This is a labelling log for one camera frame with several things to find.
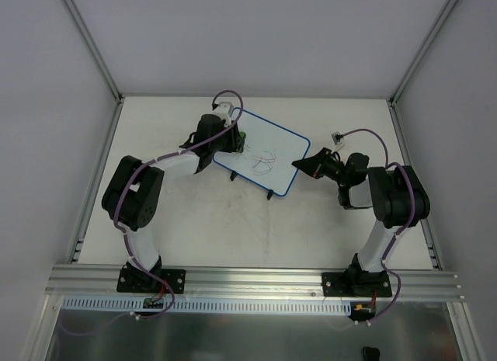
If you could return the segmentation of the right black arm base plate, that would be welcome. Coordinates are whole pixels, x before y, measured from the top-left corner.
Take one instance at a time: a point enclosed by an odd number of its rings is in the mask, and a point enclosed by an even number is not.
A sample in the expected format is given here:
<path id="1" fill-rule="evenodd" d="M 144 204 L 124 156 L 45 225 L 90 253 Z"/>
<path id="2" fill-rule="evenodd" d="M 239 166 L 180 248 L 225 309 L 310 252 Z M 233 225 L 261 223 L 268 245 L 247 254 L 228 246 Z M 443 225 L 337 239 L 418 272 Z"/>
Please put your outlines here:
<path id="1" fill-rule="evenodd" d="M 361 272 L 352 276 L 346 272 L 324 272 L 321 285 L 325 297 L 392 297 L 388 274 Z"/>

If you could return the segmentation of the blue framed whiteboard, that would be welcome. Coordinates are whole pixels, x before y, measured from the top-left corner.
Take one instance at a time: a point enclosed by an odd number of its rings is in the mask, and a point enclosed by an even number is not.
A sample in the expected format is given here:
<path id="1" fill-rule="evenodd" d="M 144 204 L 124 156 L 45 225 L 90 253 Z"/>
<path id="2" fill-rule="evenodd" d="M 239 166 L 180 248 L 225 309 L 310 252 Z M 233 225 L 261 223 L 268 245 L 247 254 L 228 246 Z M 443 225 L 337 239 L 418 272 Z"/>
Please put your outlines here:
<path id="1" fill-rule="evenodd" d="M 247 110 L 234 108 L 238 129 L 245 134 L 241 153 L 215 154 L 213 162 L 274 196 L 286 196 L 297 174 L 294 161 L 304 159 L 308 138 Z"/>

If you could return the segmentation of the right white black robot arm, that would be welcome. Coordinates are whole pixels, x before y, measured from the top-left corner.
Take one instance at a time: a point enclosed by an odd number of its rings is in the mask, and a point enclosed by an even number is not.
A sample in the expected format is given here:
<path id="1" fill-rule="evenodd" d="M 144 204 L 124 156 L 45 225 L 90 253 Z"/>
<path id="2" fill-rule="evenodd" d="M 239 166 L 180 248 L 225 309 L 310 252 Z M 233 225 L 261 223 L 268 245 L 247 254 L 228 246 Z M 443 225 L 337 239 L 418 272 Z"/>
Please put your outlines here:
<path id="1" fill-rule="evenodd" d="M 326 177 L 335 181 L 339 204 L 344 209 L 374 212 L 373 229 L 354 257 L 353 264 L 359 269 L 347 277 L 349 289 L 360 296 L 374 288 L 373 273 L 386 269 L 400 238 L 430 212 L 429 197 L 412 166 L 395 162 L 370 167 L 369 162 L 368 156 L 356 152 L 343 162 L 328 148 L 292 162 L 313 179 Z"/>

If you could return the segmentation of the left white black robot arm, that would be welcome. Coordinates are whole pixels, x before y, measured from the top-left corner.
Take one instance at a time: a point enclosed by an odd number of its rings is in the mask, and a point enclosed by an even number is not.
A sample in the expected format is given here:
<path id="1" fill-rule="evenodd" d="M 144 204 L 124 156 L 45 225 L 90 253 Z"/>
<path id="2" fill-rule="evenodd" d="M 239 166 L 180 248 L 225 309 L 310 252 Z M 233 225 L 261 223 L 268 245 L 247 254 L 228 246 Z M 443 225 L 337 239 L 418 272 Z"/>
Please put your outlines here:
<path id="1" fill-rule="evenodd" d="M 148 230 L 158 208 L 164 185 L 185 176 L 202 172 L 218 152 L 243 150 L 245 134 L 236 119 L 218 114 L 201 116 L 196 130 L 176 151 L 149 161 L 131 155 L 120 159 L 107 186 L 102 208 L 114 227 L 123 234 L 128 262 L 137 269 L 135 282 L 146 291 L 160 287 L 160 255 Z"/>

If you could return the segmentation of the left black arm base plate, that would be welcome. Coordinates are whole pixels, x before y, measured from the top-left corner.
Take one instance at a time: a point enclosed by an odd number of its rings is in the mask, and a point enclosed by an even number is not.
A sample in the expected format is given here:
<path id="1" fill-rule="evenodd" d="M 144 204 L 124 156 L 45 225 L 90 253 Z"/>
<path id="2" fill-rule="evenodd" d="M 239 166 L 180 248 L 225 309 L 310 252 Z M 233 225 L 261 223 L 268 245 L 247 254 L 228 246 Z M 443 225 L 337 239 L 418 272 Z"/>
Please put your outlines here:
<path id="1" fill-rule="evenodd" d="M 155 267 L 152 273 L 165 281 L 174 294 L 183 294 L 186 283 L 186 270 Z M 145 272 L 126 264 L 119 274 L 116 291 L 118 293 L 158 293 L 162 284 Z"/>

